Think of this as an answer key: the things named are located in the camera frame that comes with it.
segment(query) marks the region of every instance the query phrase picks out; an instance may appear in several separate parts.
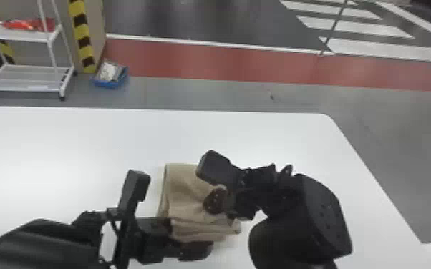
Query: white floor marking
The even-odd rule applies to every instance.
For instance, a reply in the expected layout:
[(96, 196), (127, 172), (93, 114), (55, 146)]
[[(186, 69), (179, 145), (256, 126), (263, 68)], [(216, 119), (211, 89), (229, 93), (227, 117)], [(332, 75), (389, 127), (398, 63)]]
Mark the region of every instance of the white floor marking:
[(222, 42), (210, 42), (210, 41), (197, 41), (187, 39), (168, 39), (162, 37), (151, 37), (151, 36), (131, 36), (126, 34), (107, 34), (108, 39), (124, 39), (124, 40), (139, 40), (148, 42), (160, 42), (160, 43), (172, 43), (172, 44), (187, 44), (187, 45), (200, 45), (200, 46), (212, 46), (212, 47), (226, 47), (236, 49), (257, 49), (266, 50), (273, 52), (300, 52), (308, 54), (319, 54), (318, 49), (297, 49), (297, 48), (283, 48), (283, 47), (267, 47), (258, 45), (246, 45), (246, 44), (231, 44)]
[[(333, 19), (320, 19), (306, 16), (297, 16), (307, 27), (315, 29), (330, 30), (334, 24)], [(394, 26), (364, 24), (352, 21), (339, 21), (336, 26), (336, 31), (348, 31), (359, 34), (375, 34), (379, 36), (395, 36), (412, 39), (413, 37)]]
[(411, 59), (431, 62), (431, 48), (348, 39), (331, 39), (329, 48), (337, 54)]
[(419, 27), (428, 30), (431, 32), (431, 23), (428, 21), (425, 21), (424, 19), (421, 19), (418, 16), (415, 16), (408, 11), (405, 11), (404, 9), (399, 8), (398, 6), (395, 6), (394, 4), (388, 4), (388, 3), (377, 3), (378, 5), (384, 7), (385, 9), (400, 15), (401, 17), (405, 18), (408, 21), (411, 21), (412, 23), (418, 25)]
[[(325, 14), (338, 14), (340, 10), (340, 8), (337, 6), (325, 6), (325, 5), (308, 4), (308, 3), (292, 2), (292, 1), (281, 1), (281, 3), (284, 4), (284, 6), (286, 6), (288, 9), (312, 11), (312, 12), (325, 13)], [(368, 19), (381, 19), (376, 14), (370, 11), (361, 10), (361, 9), (345, 8), (343, 15), (356, 16), (356, 17), (362, 17), (362, 18), (368, 18)]]
[[(344, 3), (344, 0), (320, 0), (320, 1), (329, 2), (329, 3), (336, 3), (336, 4)], [(354, 3), (353, 1), (348, 1), (347, 5), (348, 6), (357, 6), (357, 4)]]

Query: red object on shelf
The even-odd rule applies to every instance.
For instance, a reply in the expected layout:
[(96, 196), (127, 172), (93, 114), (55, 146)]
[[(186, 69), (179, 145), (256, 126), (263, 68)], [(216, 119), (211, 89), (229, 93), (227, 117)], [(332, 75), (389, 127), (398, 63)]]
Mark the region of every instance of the red object on shelf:
[[(47, 30), (53, 32), (55, 30), (55, 20), (53, 18), (46, 18)], [(7, 29), (18, 29), (27, 31), (44, 31), (42, 19), (12, 19), (4, 21), (1, 25)]]

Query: gray floor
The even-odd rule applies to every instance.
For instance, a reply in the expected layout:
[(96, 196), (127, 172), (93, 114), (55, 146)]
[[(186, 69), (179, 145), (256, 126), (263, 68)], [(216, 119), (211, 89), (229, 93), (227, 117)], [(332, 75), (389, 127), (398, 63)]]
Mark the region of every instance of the gray floor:
[(431, 242), (431, 92), (139, 77), (106, 90), (87, 78), (71, 82), (66, 102), (10, 93), (0, 94), (0, 105), (321, 112), (339, 125), (420, 240)]

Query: beige cloth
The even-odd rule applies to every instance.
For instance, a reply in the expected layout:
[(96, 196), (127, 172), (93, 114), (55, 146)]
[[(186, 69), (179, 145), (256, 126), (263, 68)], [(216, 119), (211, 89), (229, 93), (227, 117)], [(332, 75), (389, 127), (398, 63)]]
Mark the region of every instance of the beige cloth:
[(170, 218), (172, 239), (180, 242), (222, 241), (226, 235), (239, 234), (241, 222), (226, 214), (212, 215), (203, 201), (216, 188), (195, 175), (196, 165), (166, 164), (158, 216)]

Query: red floor stripe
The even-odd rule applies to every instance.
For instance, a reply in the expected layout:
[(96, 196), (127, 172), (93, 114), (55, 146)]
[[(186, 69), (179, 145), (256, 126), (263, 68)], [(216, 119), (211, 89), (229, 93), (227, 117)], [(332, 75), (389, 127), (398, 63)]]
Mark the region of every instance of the red floor stripe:
[(108, 39), (105, 57), (136, 77), (431, 91), (431, 63)]

